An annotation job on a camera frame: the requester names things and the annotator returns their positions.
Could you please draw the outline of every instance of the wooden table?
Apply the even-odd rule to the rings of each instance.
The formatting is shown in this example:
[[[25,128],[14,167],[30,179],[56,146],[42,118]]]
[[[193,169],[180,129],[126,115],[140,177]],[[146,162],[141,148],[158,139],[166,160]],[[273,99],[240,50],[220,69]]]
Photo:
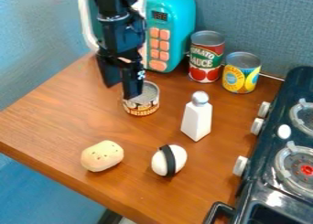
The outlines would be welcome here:
[[[106,89],[88,55],[0,112],[0,152],[137,223],[201,223],[213,202],[233,203],[240,179],[232,167],[252,150],[250,126],[281,82],[261,77],[255,92],[232,94],[221,80],[189,80],[182,65],[169,74],[149,72],[147,79],[161,90],[160,109],[131,116],[121,105],[121,86]],[[206,91],[213,105],[212,131],[198,143],[179,130],[194,91]],[[81,151],[106,139],[124,148],[124,161],[101,173],[86,171]],[[150,167],[164,144],[182,145],[189,156],[172,179]]]

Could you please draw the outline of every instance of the stove knob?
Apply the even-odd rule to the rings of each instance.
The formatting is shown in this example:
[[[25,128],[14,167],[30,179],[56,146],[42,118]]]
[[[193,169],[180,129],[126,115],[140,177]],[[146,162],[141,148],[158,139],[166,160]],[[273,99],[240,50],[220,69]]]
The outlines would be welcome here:
[[[278,127],[277,135],[279,138],[285,140],[290,137],[291,135],[291,128],[286,124],[282,124]]]
[[[235,166],[233,167],[232,173],[236,176],[242,176],[245,166],[247,165],[248,158],[244,156],[238,156]]]
[[[255,135],[258,135],[261,132],[261,128],[262,128],[263,123],[264,123],[263,119],[255,118],[254,123],[251,126],[250,132],[255,134]]]
[[[260,118],[266,117],[266,115],[268,114],[270,105],[271,105],[270,102],[263,101],[260,106],[259,112],[257,113],[257,116]]]

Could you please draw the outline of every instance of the black band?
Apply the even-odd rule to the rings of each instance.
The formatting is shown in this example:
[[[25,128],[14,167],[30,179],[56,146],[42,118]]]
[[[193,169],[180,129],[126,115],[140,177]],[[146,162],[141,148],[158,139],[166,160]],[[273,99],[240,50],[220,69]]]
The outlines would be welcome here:
[[[176,162],[174,154],[171,148],[168,145],[164,145],[159,148],[161,150],[167,160],[167,174],[166,176],[173,176],[176,172]]]

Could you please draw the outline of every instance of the tin can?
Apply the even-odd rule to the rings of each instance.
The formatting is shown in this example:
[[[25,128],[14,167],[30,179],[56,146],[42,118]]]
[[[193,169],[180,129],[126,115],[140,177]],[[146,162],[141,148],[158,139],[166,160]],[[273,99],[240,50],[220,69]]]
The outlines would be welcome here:
[[[225,38],[218,32],[203,30],[191,36],[189,76],[207,83],[219,78]]]
[[[249,93],[255,89],[261,60],[252,53],[233,52],[226,57],[222,86],[234,93]]]
[[[151,81],[145,81],[143,93],[130,100],[123,100],[126,112],[135,116],[147,116],[159,108],[159,93],[157,85]]]

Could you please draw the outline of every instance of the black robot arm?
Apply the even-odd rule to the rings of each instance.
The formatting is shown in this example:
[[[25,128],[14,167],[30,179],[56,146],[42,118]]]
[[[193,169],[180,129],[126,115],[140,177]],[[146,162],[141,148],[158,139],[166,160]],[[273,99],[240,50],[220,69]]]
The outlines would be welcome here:
[[[132,8],[137,0],[94,1],[103,30],[96,55],[103,82],[108,88],[122,82],[124,98],[134,98],[144,86],[145,70],[138,50],[146,40],[146,21]]]

